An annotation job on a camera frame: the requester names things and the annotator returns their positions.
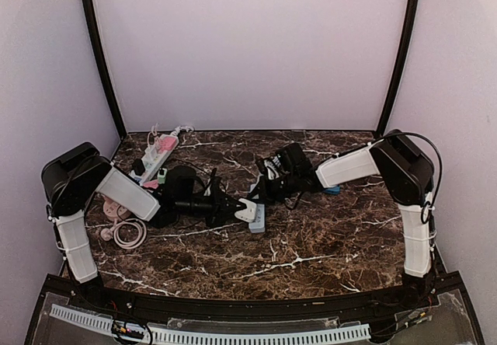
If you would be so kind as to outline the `white square plug adapter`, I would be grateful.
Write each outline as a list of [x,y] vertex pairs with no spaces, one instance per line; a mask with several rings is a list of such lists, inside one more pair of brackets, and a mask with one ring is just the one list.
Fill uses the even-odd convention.
[[238,220],[245,221],[247,223],[254,222],[257,203],[245,198],[240,198],[239,200],[245,203],[245,213],[243,215],[235,215],[235,217]]

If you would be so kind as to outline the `blue grey power strip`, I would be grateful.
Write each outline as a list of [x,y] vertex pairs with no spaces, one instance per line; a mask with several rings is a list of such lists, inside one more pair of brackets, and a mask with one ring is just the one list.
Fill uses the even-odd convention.
[[248,224],[248,229],[252,234],[264,233],[266,230],[266,212],[264,204],[257,204],[255,220]]

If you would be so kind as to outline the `blue square plug adapter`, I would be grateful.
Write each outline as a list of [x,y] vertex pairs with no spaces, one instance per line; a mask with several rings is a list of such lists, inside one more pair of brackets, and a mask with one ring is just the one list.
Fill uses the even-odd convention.
[[333,187],[325,188],[323,190],[323,193],[331,194],[331,195],[340,194],[340,186],[333,186]]

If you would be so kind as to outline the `green charger plug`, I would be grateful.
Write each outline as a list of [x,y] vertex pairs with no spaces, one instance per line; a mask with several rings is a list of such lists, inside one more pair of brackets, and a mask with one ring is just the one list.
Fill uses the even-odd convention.
[[168,170],[166,168],[160,168],[158,170],[158,173],[157,173],[158,185],[165,184],[167,172],[168,172]]

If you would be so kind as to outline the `pink triangular power strip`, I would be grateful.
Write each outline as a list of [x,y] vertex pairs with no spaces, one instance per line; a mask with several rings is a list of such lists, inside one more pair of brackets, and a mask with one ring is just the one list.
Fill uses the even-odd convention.
[[155,190],[158,188],[158,181],[156,179],[145,182],[143,188]]

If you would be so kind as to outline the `pink round power socket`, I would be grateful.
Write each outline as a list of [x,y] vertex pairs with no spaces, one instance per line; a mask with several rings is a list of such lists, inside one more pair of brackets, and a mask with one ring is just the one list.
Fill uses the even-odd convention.
[[123,221],[131,216],[131,212],[117,202],[105,198],[103,213],[110,221]]

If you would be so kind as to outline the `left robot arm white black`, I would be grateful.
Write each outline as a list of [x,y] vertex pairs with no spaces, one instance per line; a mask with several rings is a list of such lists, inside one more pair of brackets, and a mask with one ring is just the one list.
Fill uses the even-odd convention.
[[209,228],[231,218],[250,223],[256,216],[255,203],[228,195],[214,172],[203,182],[194,168],[176,166],[167,171],[164,183],[148,190],[89,142],[46,164],[41,179],[47,216],[55,224],[74,278],[82,284],[78,296],[93,311],[109,305],[109,292],[92,281],[99,273],[85,229],[85,207],[95,193],[117,202],[154,228],[171,225],[181,215],[201,217]]

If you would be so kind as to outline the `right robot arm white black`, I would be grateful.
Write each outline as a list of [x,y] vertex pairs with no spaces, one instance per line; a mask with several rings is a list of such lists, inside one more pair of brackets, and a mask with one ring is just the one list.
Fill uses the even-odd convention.
[[433,210],[443,163],[433,163],[414,142],[415,133],[393,130],[358,148],[334,154],[314,165],[298,143],[274,156],[258,159],[259,178],[248,198],[264,204],[284,203],[304,193],[327,189],[368,176],[381,176],[401,212],[405,240],[405,275],[425,278],[433,265],[436,237]]

